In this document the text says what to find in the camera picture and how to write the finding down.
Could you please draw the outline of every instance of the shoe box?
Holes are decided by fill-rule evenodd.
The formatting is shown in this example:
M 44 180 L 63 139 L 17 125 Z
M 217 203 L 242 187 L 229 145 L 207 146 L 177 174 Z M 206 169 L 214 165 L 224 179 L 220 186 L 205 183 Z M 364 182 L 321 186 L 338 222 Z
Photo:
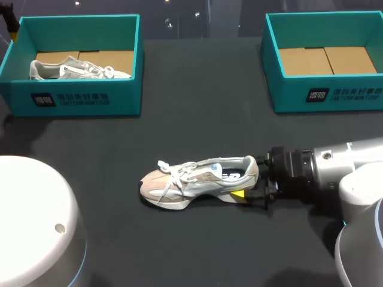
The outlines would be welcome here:
M 381 11 L 267 14 L 261 55 L 275 112 L 383 109 Z
M 31 61 L 67 56 L 132 77 L 29 80 Z M 143 64 L 139 15 L 22 17 L 0 67 L 0 93 L 19 117 L 139 115 Z

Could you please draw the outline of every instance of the shoe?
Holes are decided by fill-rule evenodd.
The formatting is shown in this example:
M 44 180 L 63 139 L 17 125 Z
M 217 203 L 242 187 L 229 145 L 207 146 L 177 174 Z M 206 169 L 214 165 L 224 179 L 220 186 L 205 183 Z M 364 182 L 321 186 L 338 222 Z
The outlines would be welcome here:
M 143 199 L 166 209 L 184 209 L 202 194 L 230 203 L 245 203 L 231 192 L 252 189 L 258 180 L 258 165 L 251 156 L 212 158 L 197 163 L 170 166 L 159 161 L 159 170 L 140 181 Z
M 122 79 L 131 78 L 131 76 L 124 72 L 115 71 L 110 66 L 102 68 L 90 62 L 82 62 L 69 56 L 59 64 L 44 64 L 37 60 L 32 61 L 29 69 L 29 78 L 32 80 Z

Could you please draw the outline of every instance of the yellow tag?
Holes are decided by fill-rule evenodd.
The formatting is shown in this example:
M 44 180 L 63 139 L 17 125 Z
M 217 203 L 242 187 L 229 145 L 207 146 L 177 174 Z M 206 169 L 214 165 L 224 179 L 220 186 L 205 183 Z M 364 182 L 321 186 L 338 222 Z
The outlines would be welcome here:
M 11 39 L 16 43 L 19 32 L 10 32 Z
M 239 196 L 245 198 L 245 191 L 244 190 L 238 190 L 238 191 L 232 191 L 231 194 L 234 196 Z

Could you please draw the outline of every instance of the white sneaker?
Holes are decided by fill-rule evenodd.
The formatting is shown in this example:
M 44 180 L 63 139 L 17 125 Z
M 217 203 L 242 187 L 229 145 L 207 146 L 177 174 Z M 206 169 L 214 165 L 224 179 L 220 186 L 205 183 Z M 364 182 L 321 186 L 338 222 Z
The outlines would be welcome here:
M 44 64 L 37 60 L 31 62 L 29 77 L 32 80 L 46 79 L 105 79 L 105 78 L 130 78 L 124 72 L 115 71 L 112 67 L 105 68 L 96 66 L 90 62 L 82 62 L 67 57 L 59 64 Z
M 244 203 L 231 193 L 252 189 L 259 174 L 256 160 L 249 155 L 212 158 L 179 166 L 159 161 L 158 165 L 159 170 L 140 181 L 139 192 L 150 203 L 167 209 L 184 209 L 202 194 L 210 194 L 226 202 Z

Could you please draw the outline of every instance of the cardboard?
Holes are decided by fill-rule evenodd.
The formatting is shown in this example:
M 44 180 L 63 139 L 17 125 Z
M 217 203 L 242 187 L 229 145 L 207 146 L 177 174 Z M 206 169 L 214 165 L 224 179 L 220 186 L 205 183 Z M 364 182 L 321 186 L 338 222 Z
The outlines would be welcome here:
M 326 47 L 324 50 L 335 75 L 376 74 L 364 47 Z
M 79 51 L 70 52 L 38 52 L 36 60 L 46 64 L 58 64 L 64 61 L 68 56 L 78 59 Z
M 333 74 L 323 48 L 282 48 L 279 54 L 287 76 Z
M 80 61 L 88 61 L 100 67 L 110 66 L 116 71 L 132 74 L 134 51 L 69 51 L 69 52 L 39 52 L 36 60 L 46 64 L 58 64 L 68 56 Z
M 80 52 L 78 59 L 88 61 L 100 67 L 110 66 L 116 71 L 132 74 L 134 51 L 93 51 Z

